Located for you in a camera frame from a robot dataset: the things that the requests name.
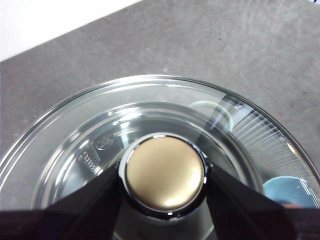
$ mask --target gold button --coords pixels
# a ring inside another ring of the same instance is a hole
[[[131,154],[126,166],[130,191],[145,206],[174,211],[199,193],[204,167],[197,151],[171,136],[151,138]]]

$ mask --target gold cap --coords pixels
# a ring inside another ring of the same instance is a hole
[[[144,141],[131,153],[126,166],[130,192],[157,211],[188,205],[197,197],[203,179],[204,166],[197,151],[172,136]]]

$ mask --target gray countertop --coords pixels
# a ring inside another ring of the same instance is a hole
[[[1,63],[1,152],[85,88],[167,74],[248,98],[320,169],[319,22],[320,5],[306,0],[139,2]]]

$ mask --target white surface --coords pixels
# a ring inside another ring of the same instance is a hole
[[[1,0],[1,61],[140,0]]]

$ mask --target blue object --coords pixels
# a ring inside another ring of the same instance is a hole
[[[318,209],[316,196],[304,178],[277,176],[263,184],[265,195],[280,204],[288,203],[303,208]]]

